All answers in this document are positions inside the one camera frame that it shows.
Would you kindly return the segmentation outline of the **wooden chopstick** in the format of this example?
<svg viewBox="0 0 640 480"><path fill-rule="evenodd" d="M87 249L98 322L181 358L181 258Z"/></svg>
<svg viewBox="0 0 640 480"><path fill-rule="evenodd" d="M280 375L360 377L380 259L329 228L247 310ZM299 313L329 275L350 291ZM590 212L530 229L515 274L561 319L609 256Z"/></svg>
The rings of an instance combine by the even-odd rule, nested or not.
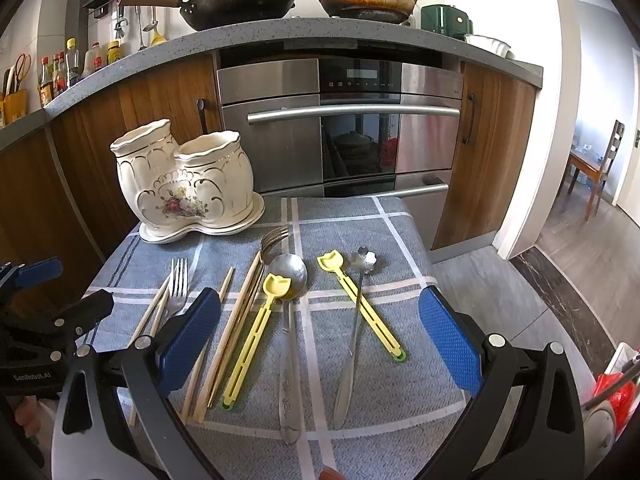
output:
<svg viewBox="0 0 640 480"><path fill-rule="evenodd" d="M175 260L171 260L171 267L172 269L175 267ZM169 281L172 278L172 274L174 274L174 270L172 269L167 275L167 278L165 278L165 281L163 281L163 284L160 285L160 288L158 289L155 296L151 300L149 307L147 307L144 313L142 314L142 317L140 318L138 325L134 329L134 332L132 333L129 339L128 346L131 346L142 335L142 332L145 329L146 324L148 324L150 316L153 314L158 302L162 299L162 297L164 296L164 293L166 292Z"/></svg>
<svg viewBox="0 0 640 480"><path fill-rule="evenodd" d="M258 267L258 263L260 263L260 252L256 252L254 260L250 264L250 268L247 271L245 280L240 289L239 295L236 297L235 304L231 310L230 316L228 318L228 322L226 326L224 326L224 330L220 336L218 341L218 346L214 353L212 362L209 363L209 368L207 371L207 375L203 382L200 394L198 395L198 400L196 400L195 408L193 415L191 417L194 422L202 422L204 420L205 413L207 411L207 407L210 403L210 397L212 396L212 391L217 379L217 376L220 374L221 362L224 354L227 352L227 347L229 344L229 340L235 328L236 320L240 316L243 306L245 304L245 297L248 294L248 290L250 289L250 285L253 284L255 271Z"/></svg>
<svg viewBox="0 0 640 480"><path fill-rule="evenodd" d="M171 292L171 278L168 278L167 285L165 287L163 295L160 296L160 301L158 302L158 305L155 310L154 320L149 332L149 335L151 337L155 337L158 330L160 329L160 324L162 324L162 321L163 321L164 312L165 312L165 308L166 308L166 304L167 304L167 300L169 298L170 292Z"/></svg>
<svg viewBox="0 0 640 480"><path fill-rule="evenodd" d="M231 284L233 272L234 272L234 267L232 266L228 270L226 276L224 277L224 281L221 284L220 291L218 292L218 296L221 304L224 304L224 300L226 300L227 292ZM188 421L188 418L189 418L192 399L194 396L195 387L198 385L198 378L200 377L201 368L202 368L204 359L206 357L207 346L208 346L208 342L204 344L204 347L202 348L200 354L198 355L198 358L196 359L193 365L192 372L189 377L188 386L186 387L186 395L184 396L182 409L180 412L180 418L184 424Z"/></svg>

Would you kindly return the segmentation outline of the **gold fork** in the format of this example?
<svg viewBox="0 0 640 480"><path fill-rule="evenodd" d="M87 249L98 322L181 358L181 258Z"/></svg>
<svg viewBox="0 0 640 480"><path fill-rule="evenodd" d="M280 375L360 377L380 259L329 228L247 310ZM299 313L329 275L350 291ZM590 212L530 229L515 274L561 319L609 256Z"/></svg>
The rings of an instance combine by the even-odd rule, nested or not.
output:
<svg viewBox="0 0 640 480"><path fill-rule="evenodd" d="M267 234L265 234L262 237L262 240L260 241L260 247L258 249L258 252L260 252L260 263L264 263L264 255L265 255L265 253L269 252L269 249L272 246L277 244L277 242L280 242L281 240L284 240L285 237L288 237L288 227L287 226L279 226L278 228L275 228L275 229L269 231Z"/></svg>

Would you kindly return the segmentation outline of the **silver flower-head spoon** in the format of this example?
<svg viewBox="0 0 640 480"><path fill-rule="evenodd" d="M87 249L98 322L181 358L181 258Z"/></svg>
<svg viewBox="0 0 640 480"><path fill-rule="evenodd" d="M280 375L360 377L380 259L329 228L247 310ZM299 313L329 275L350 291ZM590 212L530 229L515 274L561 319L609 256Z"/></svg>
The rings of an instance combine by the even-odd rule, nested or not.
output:
<svg viewBox="0 0 640 480"><path fill-rule="evenodd" d="M359 247L352 254L350 263L358 271L358 298L362 296L363 278L370 274L376 263L376 255L367 247ZM344 363L340 383L338 384L337 395L334 405L333 425L335 429L342 429L345 425L347 414L352 400L352 389L354 388L355 370L356 370L356 354L359 337L359 317L360 311L355 304L354 322L352 323L352 336L350 337L348 356Z"/></svg>

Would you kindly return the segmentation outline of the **green kitchen appliance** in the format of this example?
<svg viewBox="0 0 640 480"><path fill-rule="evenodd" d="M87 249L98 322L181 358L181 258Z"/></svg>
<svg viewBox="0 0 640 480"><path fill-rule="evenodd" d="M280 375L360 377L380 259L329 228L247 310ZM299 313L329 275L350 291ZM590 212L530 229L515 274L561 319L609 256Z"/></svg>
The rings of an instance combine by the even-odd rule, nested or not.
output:
<svg viewBox="0 0 640 480"><path fill-rule="evenodd" d="M421 8L421 28L457 40L473 35L473 22L469 15L455 6L430 4Z"/></svg>

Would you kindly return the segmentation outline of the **yellow tulip utensil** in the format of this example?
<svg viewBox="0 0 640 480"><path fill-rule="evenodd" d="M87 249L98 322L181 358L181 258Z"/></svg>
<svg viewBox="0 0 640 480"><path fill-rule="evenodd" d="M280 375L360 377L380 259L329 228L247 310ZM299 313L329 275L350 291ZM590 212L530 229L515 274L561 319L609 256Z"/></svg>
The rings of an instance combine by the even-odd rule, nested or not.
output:
<svg viewBox="0 0 640 480"><path fill-rule="evenodd" d="M224 388L221 407L231 410L242 389L244 379L250 369L256 350L259 346L271 314L273 301L282 298L291 287L291 279L285 276L269 273L262 283L262 291L266 295L264 304L258 310L252 327L248 332L241 352L236 359L232 373Z"/></svg>
<svg viewBox="0 0 640 480"><path fill-rule="evenodd" d="M375 311L375 308L369 304L365 296L358 298L357 285L343 270L344 258L342 254L338 250L333 249L324 255L318 256L317 262L324 272L333 273L336 276L344 292L346 292L347 296L358 306L364 320L368 323L370 329L374 331L378 340L382 342L382 345L392 358L396 362L404 362L405 359L407 359L407 353L401 347L401 344L392 331L383 322L378 312Z"/></svg>

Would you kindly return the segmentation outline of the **wooden cabinet door left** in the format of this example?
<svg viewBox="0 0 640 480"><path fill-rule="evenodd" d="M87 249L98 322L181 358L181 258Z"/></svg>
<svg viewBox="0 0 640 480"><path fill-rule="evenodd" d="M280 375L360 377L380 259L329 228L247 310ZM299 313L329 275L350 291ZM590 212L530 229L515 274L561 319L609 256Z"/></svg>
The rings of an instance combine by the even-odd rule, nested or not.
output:
<svg viewBox="0 0 640 480"><path fill-rule="evenodd" d="M64 268L17 294L14 312L52 314L78 300L137 224L118 184L114 140L160 118L180 143L220 129L218 62L203 53L150 68L2 148L2 261L57 256Z"/></svg>

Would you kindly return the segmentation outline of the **large silver spoon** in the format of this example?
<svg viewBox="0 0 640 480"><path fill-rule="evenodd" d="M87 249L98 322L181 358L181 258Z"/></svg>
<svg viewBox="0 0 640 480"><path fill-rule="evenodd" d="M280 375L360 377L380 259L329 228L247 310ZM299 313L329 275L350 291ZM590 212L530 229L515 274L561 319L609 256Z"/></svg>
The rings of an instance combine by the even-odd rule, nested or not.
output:
<svg viewBox="0 0 640 480"><path fill-rule="evenodd" d="M307 269L298 255L282 254L272 260L269 270L291 280L290 289L282 299L282 338L279 380L279 420L282 440L294 444L302 430L302 400L297 369L297 340L294 299L306 289Z"/></svg>

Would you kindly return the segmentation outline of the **grey checked table cloth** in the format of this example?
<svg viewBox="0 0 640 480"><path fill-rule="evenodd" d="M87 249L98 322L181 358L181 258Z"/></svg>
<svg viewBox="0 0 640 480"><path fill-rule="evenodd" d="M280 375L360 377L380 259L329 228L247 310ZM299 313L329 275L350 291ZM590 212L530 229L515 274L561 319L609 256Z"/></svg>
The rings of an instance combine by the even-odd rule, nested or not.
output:
<svg viewBox="0 0 640 480"><path fill-rule="evenodd" d="M314 479L331 467L349 479L411 479L446 439L462 411L452 380L420 322L418 299L434 283L416 225L397 198L270 198L260 221L230 237L187 235L168 245L128 234L99 270L93 289L115 307L93 337L100 351L122 348L166 278L172 259L187 258L192 294L222 283L233 266L228 296L238 296L262 237L288 227L282 252L305 261L308 278L294 302L302 430L281 437L278 396L283 315L274 310L235 406L215 406L189 422L192 438L228 479ZM359 247L376 255L363 296L407 353L396 362L367 324L359 324L352 400L342 429L333 413L348 356L354 304L317 257Z"/></svg>

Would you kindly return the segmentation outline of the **white floral ceramic utensil holder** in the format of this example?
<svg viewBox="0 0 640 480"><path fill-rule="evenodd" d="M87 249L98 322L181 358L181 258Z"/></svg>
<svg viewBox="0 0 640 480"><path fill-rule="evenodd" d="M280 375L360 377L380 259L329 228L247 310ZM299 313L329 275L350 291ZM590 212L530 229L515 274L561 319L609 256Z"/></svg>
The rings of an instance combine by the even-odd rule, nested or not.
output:
<svg viewBox="0 0 640 480"><path fill-rule="evenodd" d="M232 130L178 143L160 119L111 144L122 195L150 244L169 244L198 232L226 236L244 231L265 211L254 191L250 159Z"/></svg>

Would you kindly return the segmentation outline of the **red plastic bag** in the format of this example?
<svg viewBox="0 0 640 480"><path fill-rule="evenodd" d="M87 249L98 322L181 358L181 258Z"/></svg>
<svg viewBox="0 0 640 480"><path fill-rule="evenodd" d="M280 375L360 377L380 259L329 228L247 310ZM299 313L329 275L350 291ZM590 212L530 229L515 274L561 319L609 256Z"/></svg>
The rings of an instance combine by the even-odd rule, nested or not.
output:
<svg viewBox="0 0 640 480"><path fill-rule="evenodd" d="M623 377L622 372L616 372L613 374L600 374L597 378L596 385L594 386L592 395L597 396L609 386L612 386L614 382L617 382ZM634 404L634 397L636 396L636 385L631 380L626 382L625 385L618 388L614 393L608 397L608 402L611 403L612 409L615 415L616 422L616 434L619 436L622 432L627 419L629 417L632 404Z"/></svg>

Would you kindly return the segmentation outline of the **yellow knife block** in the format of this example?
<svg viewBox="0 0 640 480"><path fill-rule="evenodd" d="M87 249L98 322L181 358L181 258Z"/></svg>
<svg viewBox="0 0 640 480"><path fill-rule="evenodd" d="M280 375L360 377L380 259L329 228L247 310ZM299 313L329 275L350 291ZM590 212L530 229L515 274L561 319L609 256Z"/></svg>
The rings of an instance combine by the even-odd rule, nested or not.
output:
<svg viewBox="0 0 640 480"><path fill-rule="evenodd" d="M11 125L27 115L27 91L24 89L8 94L2 102L4 124Z"/></svg>

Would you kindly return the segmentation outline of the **stainless steel built-in oven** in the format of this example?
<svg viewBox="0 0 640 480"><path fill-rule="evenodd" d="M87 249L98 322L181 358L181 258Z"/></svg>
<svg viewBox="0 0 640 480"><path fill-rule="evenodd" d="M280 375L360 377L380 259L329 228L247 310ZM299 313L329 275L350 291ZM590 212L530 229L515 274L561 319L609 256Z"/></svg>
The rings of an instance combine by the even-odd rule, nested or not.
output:
<svg viewBox="0 0 640 480"><path fill-rule="evenodd" d="M292 58L217 73L224 125L239 131L256 191L401 198L425 247L448 194L461 74L361 58Z"/></svg>

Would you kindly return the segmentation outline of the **wooden dining table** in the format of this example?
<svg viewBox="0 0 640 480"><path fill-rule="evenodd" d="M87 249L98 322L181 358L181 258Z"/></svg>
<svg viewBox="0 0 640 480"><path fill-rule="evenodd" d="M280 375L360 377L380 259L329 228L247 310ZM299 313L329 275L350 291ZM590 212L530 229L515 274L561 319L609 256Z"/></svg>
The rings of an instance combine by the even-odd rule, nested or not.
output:
<svg viewBox="0 0 640 480"><path fill-rule="evenodd" d="M592 188L599 187L602 174L602 162L598 162L589 152L582 153L577 150L571 150L570 156L568 156L567 166L574 168L568 194L573 192L579 174L584 174L591 181Z"/></svg>

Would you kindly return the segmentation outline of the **yellow hanging spoon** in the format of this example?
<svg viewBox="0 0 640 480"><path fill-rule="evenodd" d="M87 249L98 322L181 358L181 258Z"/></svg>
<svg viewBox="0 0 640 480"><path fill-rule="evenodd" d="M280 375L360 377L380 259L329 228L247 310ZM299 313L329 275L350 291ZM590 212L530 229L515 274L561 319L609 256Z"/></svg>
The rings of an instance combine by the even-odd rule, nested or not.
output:
<svg viewBox="0 0 640 480"><path fill-rule="evenodd" d="M153 47L157 44L162 44L166 41L166 38L158 31L158 19L156 7L152 6L151 8L151 21L148 26L145 27L145 30L150 33L150 43L149 46Z"/></svg>

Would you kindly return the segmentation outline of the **hanging metal ladle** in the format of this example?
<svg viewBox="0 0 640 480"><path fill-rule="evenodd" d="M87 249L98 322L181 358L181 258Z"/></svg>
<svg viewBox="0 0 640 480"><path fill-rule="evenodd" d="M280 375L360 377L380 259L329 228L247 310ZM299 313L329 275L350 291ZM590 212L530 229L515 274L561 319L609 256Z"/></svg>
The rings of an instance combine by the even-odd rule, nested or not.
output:
<svg viewBox="0 0 640 480"><path fill-rule="evenodd" d="M138 51L146 49L146 44L143 38L143 25L141 21L141 8L140 6L134 6L134 16L136 17L136 24L138 28Z"/></svg>

